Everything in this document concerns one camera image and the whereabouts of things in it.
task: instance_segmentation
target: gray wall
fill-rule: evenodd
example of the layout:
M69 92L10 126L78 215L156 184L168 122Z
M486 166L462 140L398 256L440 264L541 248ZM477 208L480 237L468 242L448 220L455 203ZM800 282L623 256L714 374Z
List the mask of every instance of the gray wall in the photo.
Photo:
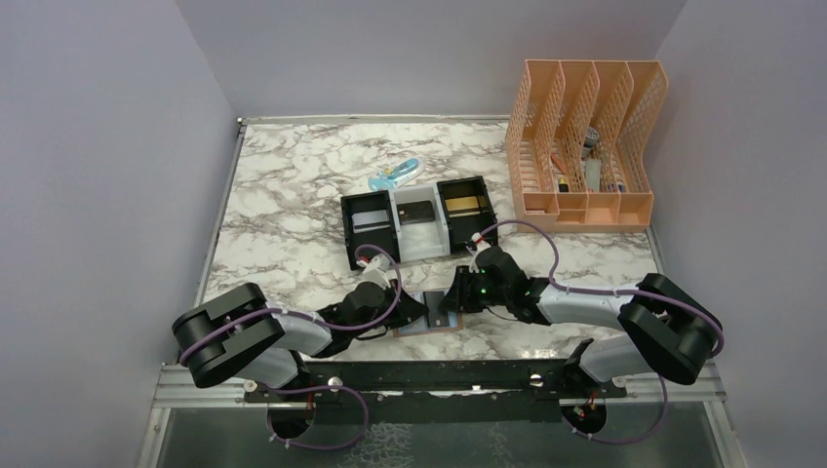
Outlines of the gray wall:
M177 0L243 116L507 114L523 59L652 59L685 0Z
M654 226L670 275L724 323L752 468L827 456L825 24L824 2L689 0L657 54Z
M4 1L0 63L2 465L131 466L235 114L170 0Z

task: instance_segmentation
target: plastic bin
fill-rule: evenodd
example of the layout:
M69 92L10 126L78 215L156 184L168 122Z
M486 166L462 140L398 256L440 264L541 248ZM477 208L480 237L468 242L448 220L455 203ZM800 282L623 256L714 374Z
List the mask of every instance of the plastic bin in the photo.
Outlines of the plastic bin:
M517 218L548 231L646 229L643 151L667 86L657 61L526 60L505 145ZM600 134L589 155L601 161L596 192L581 160L589 127Z

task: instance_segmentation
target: white marble surface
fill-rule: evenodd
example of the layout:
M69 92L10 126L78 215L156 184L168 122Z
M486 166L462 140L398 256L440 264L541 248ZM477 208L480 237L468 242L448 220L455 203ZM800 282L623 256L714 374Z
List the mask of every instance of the white marble surface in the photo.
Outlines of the white marble surface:
M270 303L315 310L339 302L359 283L343 244L339 197L368 192L367 177L417 156L425 172L412 183L483 176L500 220L513 217L504 153L506 124L255 125L247 129L207 298L246 282ZM513 226L500 245L533 275L548 272L551 248ZM559 234L557 278L605 286L636 282L655 271L645 234ZM469 255L402 265L408 291L444 288ZM495 311L508 316L502 308ZM515 359L567 356L583 338L615 331L571 324L505 322L489 313L464 317L465 329L354 341L340 361Z

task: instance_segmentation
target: purple cable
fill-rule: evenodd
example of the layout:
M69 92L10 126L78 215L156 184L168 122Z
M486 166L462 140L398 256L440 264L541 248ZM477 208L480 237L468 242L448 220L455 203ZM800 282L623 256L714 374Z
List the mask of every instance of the purple cable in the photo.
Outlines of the purple cable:
M186 362L189 361L189 358L193 355L193 353L198 352L200 349L202 349L203 347L210 344L210 342L213 341L214 339L216 339L219 336L225 334L226 332L229 332L230 330L234 329L237 325L241 325L241 324L244 324L245 322L249 322L252 319L256 319L258 317L262 317L264 315L270 315L270 314L282 314L282 315L289 315L291 317L298 317L302 320L306 320L306 321L309 321L309 322L319 324L322 327L327 327L331 330L339 330L339 331L342 331L342 332L354 332L354 331L356 332L356 331L359 331L359 330L372 329L374 326L378 325L383 320L385 320L387 318L387 316L390 315L391 312L393 312L393 309L396 307L396 304L399 303L399 298L402 296L402 273L399 271L399 265L396 263L396 261L393 259L393 257L390 256L390 253L386 252L381 247L375 246L373 244L363 244L363 245L356 248L356 251L354 252L354 255L357 258L359 258L359 252L361 252L363 249L373 249L373 250L379 252L380 254L383 254L383 255L387 256L388 259L390 260L390 265L393 267L393 271L396 272L396 280L397 280L396 281L396 295L393 298L393 302L390 303L390 306L388 307L388 309L382 315L376 317L375 319L371 320L370 322L367 322L366 324L346 326L346 325L329 324L329 323L327 323L323 320L316 319L315 317L313 317L311 315L303 314L301 312L295 312L293 310L281 309L281 308L278 308L278 307L272 307L272 308L267 308L267 309L258 309L257 311L251 312L247 315L244 315L242 317L239 317L238 319L233 320L232 322L229 322L227 324L222 325L221 327L218 327L213 332L209 333L207 336L204 336L203 338L199 339L198 341L196 341L195 343L190 345L188 348L183 350L183 352L180 355L180 358L178 358L178 361L181 363L182 366L186 366Z
M654 292L647 292L647 291L640 291L640 290L617 290L617 291L610 291L610 290L595 290L591 288L576 288L576 287L569 287L561 285L554 279L554 272L557 270L557 266L560 264L560 252L557 250L557 245L554 244L554 241L551 239L551 236L548 235L545 231L540 229L539 226L533 224L528 221L523 221L521 219L506 219L504 221L500 221L497 224L493 224L480 232L481 236L485 236L492 230L496 229L498 226L503 224L524 224L538 233L542 235L546 241L548 241L549 245L551 245L551 249L554 251L554 263L551 265L551 269L548 270L548 284L553 286L555 289L560 291L566 291L569 293L580 293L580 294L594 294L594 295L641 295L644 297L649 297L655 300L659 300L661 302L666 302L667 304L671 304L677 307L681 307L682 309L689 312L691 315L701 319L706 325L710 326L713 331L715 331L717 344L715 349L709 354L710 357L718 356L721 353L721 350L724 349L724 331L721 330L721 327L715 323L714 320L709 318L706 314L701 312L695 307L692 307L685 302L681 302L680 300L675 300L671 297L667 297L665 295L656 294Z
M600 436L596 436L593 434L592 437L589 438L588 434L574 429L574 426L571 425L568 419L563 418L563 420L566 421L566 424L568 424L571 429L574 429L574 434L584 439L589 439L591 442L597 442L598 444L607 444L610 446L626 446L629 444L637 444L639 442L642 442L648 439L649 437L653 436L657 431L660 430L660 428L663 426L663 423L666 421L666 413L669 412L669 396L666 394L666 381L663 380L663 377L661 377L660 375L658 376L658 378L660 379L660 388L663 389L663 409L660 411L660 416L657 418L657 421L655 421L655 423L647 432L641 434L640 436L630 437L628 439L604 439Z
M270 431L270 435L273 439L282 442L289 446L296 446L301 447L303 449L312 449L312 450L341 450L347 449L350 446L353 446L357 442L359 442L366 434L368 434L368 426L370 424L370 414L368 412L368 403L365 402L365 399L362 398L362 395L359 395L359 392L353 390L352 388L343 387L341 385L319 385L316 387L307 387L307 388L299 388L297 390L279 390L277 388L270 387L269 385L264 385L269 389L270 392L279 394L279 395L299 395L302 393L310 393L310 392L318 392L321 390L341 390L343 392L347 392L354 397L356 400L359 401L359 405L362 407L362 428L359 429L359 433L356 434L356 437L353 439L342 442L341 444L336 444L334 446L315 446L313 444L306 444L304 442L294 442L293 439L283 439L276 434L276 431L273 430L272 421L270 420L270 416L267 416L267 430Z

